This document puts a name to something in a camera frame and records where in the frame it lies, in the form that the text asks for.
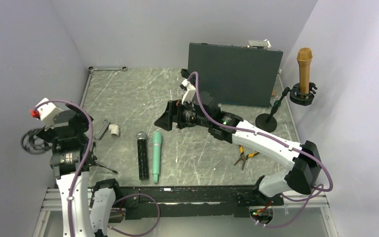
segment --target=gold microphone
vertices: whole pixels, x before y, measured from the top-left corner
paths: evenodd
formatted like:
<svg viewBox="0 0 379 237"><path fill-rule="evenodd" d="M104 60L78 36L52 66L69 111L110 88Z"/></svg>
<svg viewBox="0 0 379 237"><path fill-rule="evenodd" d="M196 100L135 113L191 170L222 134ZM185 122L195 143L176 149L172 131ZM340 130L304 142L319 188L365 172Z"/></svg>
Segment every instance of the gold microphone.
<svg viewBox="0 0 379 237"><path fill-rule="evenodd" d="M300 92L309 94L310 84L310 63L313 56L310 48L301 48L297 54L300 72Z"/></svg>

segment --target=black panel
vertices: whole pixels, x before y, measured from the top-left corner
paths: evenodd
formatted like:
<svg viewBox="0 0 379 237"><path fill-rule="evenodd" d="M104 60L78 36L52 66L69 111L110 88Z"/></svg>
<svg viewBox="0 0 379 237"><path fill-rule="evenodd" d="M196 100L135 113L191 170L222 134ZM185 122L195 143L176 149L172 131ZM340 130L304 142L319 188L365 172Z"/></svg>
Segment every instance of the black panel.
<svg viewBox="0 0 379 237"><path fill-rule="evenodd" d="M200 76L200 91L219 103L268 107L283 52L189 44L188 71Z"/></svg>
<svg viewBox="0 0 379 237"><path fill-rule="evenodd" d="M266 200L263 199L252 192L253 187L251 185L122 187L121 193L124 196L132 193L143 193L153 197L159 203L176 203L174 205L160 204L161 217L215 215L249 217L246 208L248 206L265 206L269 200L272 201L271 205L284 204L279 195ZM157 216L156 206L143 196L138 196L136 200L129 198L123 207L126 208L127 220Z"/></svg>
<svg viewBox="0 0 379 237"><path fill-rule="evenodd" d="M320 161L316 144L306 141L304 145L302 145L302 151L311 154ZM309 195L313 191L321 169L322 168L319 167L315 161L300 154L299 157L294 160L293 169L284 179L292 190L304 195Z"/></svg>

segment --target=dark green board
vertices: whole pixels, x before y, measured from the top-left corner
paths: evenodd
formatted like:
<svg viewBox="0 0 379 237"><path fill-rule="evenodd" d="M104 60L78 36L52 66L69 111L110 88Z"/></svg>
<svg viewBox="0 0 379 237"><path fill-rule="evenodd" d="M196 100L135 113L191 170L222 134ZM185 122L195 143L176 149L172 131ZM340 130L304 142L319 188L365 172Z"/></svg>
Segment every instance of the dark green board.
<svg viewBox="0 0 379 237"><path fill-rule="evenodd" d="M188 71L219 103L268 107L282 51L190 43Z"/></svg>

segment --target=white wall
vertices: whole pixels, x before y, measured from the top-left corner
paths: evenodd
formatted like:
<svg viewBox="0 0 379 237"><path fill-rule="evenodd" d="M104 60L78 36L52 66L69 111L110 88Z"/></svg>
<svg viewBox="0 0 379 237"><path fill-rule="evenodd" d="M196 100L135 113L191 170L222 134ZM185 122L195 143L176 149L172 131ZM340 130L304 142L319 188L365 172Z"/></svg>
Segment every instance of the white wall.
<svg viewBox="0 0 379 237"><path fill-rule="evenodd" d="M86 69L50 0L0 0L0 237L32 236L50 154L19 144L34 127L29 110L43 96L80 101Z"/></svg>
<svg viewBox="0 0 379 237"><path fill-rule="evenodd" d="M301 140L318 145L333 176L337 229L379 236L379 1L319 0L283 67L285 86L298 82L301 47L312 49L319 89L312 105L291 108Z"/></svg>
<svg viewBox="0 0 379 237"><path fill-rule="evenodd" d="M190 42L247 45L269 39L288 54L317 2L52 1L87 66L184 68Z"/></svg>

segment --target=white connector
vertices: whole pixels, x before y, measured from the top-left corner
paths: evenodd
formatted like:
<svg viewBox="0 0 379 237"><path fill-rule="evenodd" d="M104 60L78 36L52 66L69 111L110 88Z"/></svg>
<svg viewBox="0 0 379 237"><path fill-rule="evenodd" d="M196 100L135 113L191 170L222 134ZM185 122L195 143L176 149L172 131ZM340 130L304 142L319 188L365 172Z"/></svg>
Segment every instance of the white connector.
<svg viewBox="0 0 379 237"><path fill-rule="evenodd" d="M47 98L44 98L40 101L40 103L38 103L37 105L45 102L45 101L48 101ZM53 103L48 103L48 104L45 104L45 105L42 105L40 106L38 109L37 109L38 113L40 114L40 120L47 126L49 127L52 127L54 125L54 121L53 121L53 118L59 114L60 112L62 112L63 110L60 109L59 107L56 107L56 105L54 105Z"/></svg>
<svg viewBox="0 0 379 237"><path fill-rule="evenodd" d="M118 137L120 135L120 128L116 124L108 125L108 129L110 130L110 134L113 137Z"/></svg>
<svg viewBox="0 0 379 237"><path fill-rule="evenodd" d="M182 103L186 102L186 103L191 103L192 101L192 98L194 97L195 95L195 86L193 86L191 84L191 82L187 79L185 79L182 83L182 89L183 87L186 89L186 92L184 94L184 96L182 97Z"/></svg>

